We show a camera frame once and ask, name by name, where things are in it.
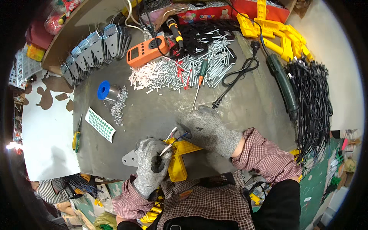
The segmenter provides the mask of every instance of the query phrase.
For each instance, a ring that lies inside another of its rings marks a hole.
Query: white wall
[[[322,0],[313,0],[303,19],[293,12],[286,24],[303,35],[316,61],[329,70],[331,130],[363,129],[364,103],[358,65],[334,14]]]

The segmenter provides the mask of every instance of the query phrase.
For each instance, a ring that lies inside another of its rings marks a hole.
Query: striped shirt
[[[42,180],[39,181],[39,185],[36,193],[47,203],[49,204],[57,204],[64,201],[67,201],[72,197],[71,191],[68,187],[60,190],[57,194],[54,191],[53,180]]]

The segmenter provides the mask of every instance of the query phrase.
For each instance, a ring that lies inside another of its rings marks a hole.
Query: plaid shirt
[[[242,170],[255,169],[267,182],[275,184],[293,176],[301,175],[301,167],[297,166],[293,156],[273,142],[266,140],[255,129],[243,132],[245,145],[243,152],[232,159],[233,164]],[[199,186],[199,180],[180,182],[163,181],[162,190],[165,204],[158,229],[162,230],[167,220],[176,217],[199,216],[214,220],[232,220],[238,222],[239,229],[254,229],[250,208],[242,196],[244,182],[240,171],[232,173],[236,185],[206,188]],[[122,193],[113,199],[115,212],[126,219],[139,219],[152,207],[152,203],[143,199],[132,186],[136,175],[122,185]],[[181,196],[191,190],[188,197]]]

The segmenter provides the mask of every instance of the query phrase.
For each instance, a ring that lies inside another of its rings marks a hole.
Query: red checkered shirt sleeve
[[[153,204],[142,198],[132,185],[136,178],[137,175],[130,175],[130,178],[121,186],[121,194],[112,200],[116,214],[125,219],[142,218],[153,207]]]
[[[265,139],[258,130],[249,128],[243,132],[245,144],[243,152],[232,159],[238,169],[255,169],[272,184],[301,175],[301,167],[292,154]]]

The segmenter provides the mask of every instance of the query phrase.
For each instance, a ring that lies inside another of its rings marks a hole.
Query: green sticker sheet
[[[113,134],[116,130],[107,123],[102,117],[97,115],[90,107],[84,119],[92,125],[103,137],[112,143]]]

